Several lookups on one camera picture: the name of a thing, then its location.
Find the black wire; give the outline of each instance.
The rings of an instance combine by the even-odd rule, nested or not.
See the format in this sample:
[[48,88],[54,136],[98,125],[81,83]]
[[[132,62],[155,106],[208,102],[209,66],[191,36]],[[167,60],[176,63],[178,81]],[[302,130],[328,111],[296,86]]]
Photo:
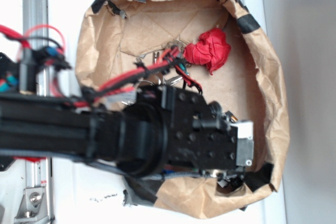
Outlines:
[[63,92],[61,91],[61,88],[59,87],[59,82],[58,82],[58,71],[54,71],[53,74],[53,79],[51,81],[51,85],[54,86],[54,88],[58,91],[59,94],[62,95],[62,97],[65,97],[65,95],[63,94]]
[[117,168],[113,165],[104,164],[100,161],[89,161],[85,162],[86,165],[91,166],[93,168],[104,170],[106,172],[122,175],[122,176],[129,176],[127,173],[123,172],[121,169]]
[[201,178],[205,177],[200,173],[197,172],[175,172],[175,173],[168,173],[168,174],[155,174],[144,179],[147,180],[166,180],[171,178],[181,178],[181,177],[193,177],[193,178]]
[[54,39],[48,38],[48,37],[44,37],[44,36],[29,36],[29,37],[14,38],[14,37],[6,35],[6,38],[9,40],[14,40],[14,41],[23,41],[23,40],[30,40],[30,39],[47,40],[47,41],[54,43],[58,48],[62,48],[62,46],[57,41],[55,41]]
[[[180,74],[180,75],[182,75],[182,71],[180,71],[179,69],[177,69],[176,68],[176,72],[177,72],[177,74]],[[203,93],[203,90],[202,90],[202,88],[200,87],[200,85],[198,85],[198,83],[195,81],[195,80],[193,80],[192,78],[188,78],[189,79],[189,81],[191,82],[191,85],[189,86],[190,88],[191,87],[196,87],[196,89],[198,90],[198,92],[199,92],[199,94],[202,94]]]
[[166,66],[162,66],[162,67],[159,67],[159,68],[148,70],[148,72],[143,71],[142,73],[135,74],[131,77],[128,77],[128,78],[116,83],[113,86],[110,86],[110,87],[108,87],[108,88],[106,88],[102,91],[96,92],[94,96],[95,97],[102,97],[102,96],[104,96],[104,94],[106,94],[106,93],[108,93],[108,92],[110,92],[114,89],[118,89],[118,88],[120,88],[120,87],[122,87],[122,86],[124,86],[128,83],[138,82],[139,79],[144,78],[144,76],[148,73],[152,74],[152,73],[157,73],[157,72],[163,72],[165,70],[169,70],[171,66],[177,65],[177,64],[182,63],[184,61],[185,61],[184,59],[174,59],[174,61],[172,61],[171,64],[168,64]]

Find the screw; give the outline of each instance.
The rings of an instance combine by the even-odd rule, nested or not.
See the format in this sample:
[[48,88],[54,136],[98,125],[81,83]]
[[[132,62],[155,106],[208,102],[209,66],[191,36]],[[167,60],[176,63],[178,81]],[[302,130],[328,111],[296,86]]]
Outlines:
[[184,102],[186,97],[185,97],[185,94],[184,94],[184,93],[180,93],[180,94],[178,95],[178,98],[179,98],[180,101]]
[[198,99],[197,99],[196,96],[191,97],[191,102],[192,102],[192,103],[196,104],[197,101],[198,101]]
[[190,133],[190,134],[189,134],[189,140],[190,140],[190,141],[195,141],[195,140],[196,140],[196,136],[195,136],[194,133]]
[[248,159],[246,162],[245,162],[246,166],[251,166],[252,165],[252,160]]
[[215,135],[214,135],[213,133],[209,134],[208,139],[209,139],[210,141],[215,140]]
[[214,152],[208,152],[208,157],[211,157],[211,158],[215,157],[215,153]]
[[175,135],[175,137],[178,139],[178,140],[182,140],[183,138],[183,133],[181,131],[178,131]]
[[24,215],[25,218],[30,218],[32,216],[32,213],[31,213],[31,211],[26,211],[26,212],[23,213],[23,215]]
[[33,205],[37,205],[41,202],[42,196],[38,193],[32,193],[29,199]]

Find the red cloth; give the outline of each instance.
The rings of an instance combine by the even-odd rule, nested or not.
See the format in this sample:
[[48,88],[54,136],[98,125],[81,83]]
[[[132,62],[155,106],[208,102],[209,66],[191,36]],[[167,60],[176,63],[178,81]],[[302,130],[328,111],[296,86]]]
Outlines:
[[231,46],[226,43],[226,35],[219,28],[202,33],[198,39],[197,44],[186,46],[183,56],[192,64],[206,65],[210,74],[213,74],[227,61]]

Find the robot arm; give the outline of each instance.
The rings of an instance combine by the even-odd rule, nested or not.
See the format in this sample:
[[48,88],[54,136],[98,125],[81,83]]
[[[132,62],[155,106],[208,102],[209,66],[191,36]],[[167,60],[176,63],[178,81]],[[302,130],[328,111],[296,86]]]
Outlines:
[[[59,50],[35,51],[26,45],[16,66],[18,85],[12,92],[0,93],[0,155],[60,156],[132,177],[175,168],[190,171],[191,176],[244,173],[253,160],[253,123],[223,113],[217,102],[207,104],[201,85],[184,71],[185,61],[177,48],[165,51],[159,60],[148,67],[138,63],[137,69],[98,90],[83,88],[82,98],[61,95],[57,82],[53,85],[58,97],[38,97],[36,74],[46,66],[58,72],[69,65]],[[127,83],[165,74],[172,67],[199,93],[165,85],[141,86],[136,102],[123,111],[95,105],[104,95],[122,92]],[[81,106],[90,111],[77,113],[75,108]]]

